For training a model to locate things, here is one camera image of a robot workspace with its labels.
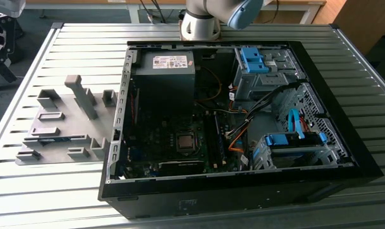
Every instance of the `aluminum table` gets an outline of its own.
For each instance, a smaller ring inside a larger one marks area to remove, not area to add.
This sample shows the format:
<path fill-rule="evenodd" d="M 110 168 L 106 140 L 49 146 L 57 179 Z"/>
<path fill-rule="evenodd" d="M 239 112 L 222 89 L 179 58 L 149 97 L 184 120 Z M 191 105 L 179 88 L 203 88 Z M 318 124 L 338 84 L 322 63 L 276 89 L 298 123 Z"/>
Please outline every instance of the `aluminum table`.
<path fill-rule="evenodd" d="M 223 27 L 226 40 L 302 41 L 385 174 L 385 82 L 339 29 L 326 25 Z M 385 176 L 315 204 L 129 221 L 98 200 L 103 163 L 18 166 L 42 89 L 81 74 L 94 93 L 119 91 L 127 41 L 179 40 L 179 26 L 55 24 L 0 122 L 0 227 L 385 228 Z"/>

